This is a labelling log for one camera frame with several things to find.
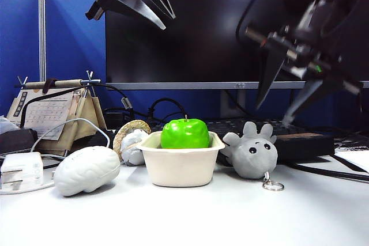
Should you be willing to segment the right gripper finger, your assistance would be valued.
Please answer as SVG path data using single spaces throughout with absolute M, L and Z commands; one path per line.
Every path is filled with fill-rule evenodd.
M 322 80 L 309 80 L 306 82 L 304 88 L 300 91 L 298 96 L 287 109 L 284 115 L 284 126 L 288 127 L 293 122 L 298 109 L 301 108 L 303 104 L 307 104 L 308 99 L 319 89 L 322 84 Z
M 262 62 L 261 79 L 258 85 L 257 99 L 255 108 L 259 109 L 264 102 L 270 87 L 278 76 L 282 65 L 286 59 L 286 54 L 278 52 L 269 52 Z

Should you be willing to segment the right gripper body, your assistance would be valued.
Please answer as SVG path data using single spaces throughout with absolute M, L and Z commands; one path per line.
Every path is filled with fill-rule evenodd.
M 323 84 L 313 94 L 326 94 L 335 90 L 346 90 L 359 94 L 363 83 L 353 76 L 354 70 L 348 69 L 363 56 L 362 44 L 345 41 L 339 44 L 340 53 L 324 53 L 307 44 L 292 44 L 278 33 L 267 36 L 247 27 L 245 35 L 259 44 L 260 48 L 269 52 L 286 54 L 281 70 L 302 79 L 305 84 L 309 80 L 322 80 Z

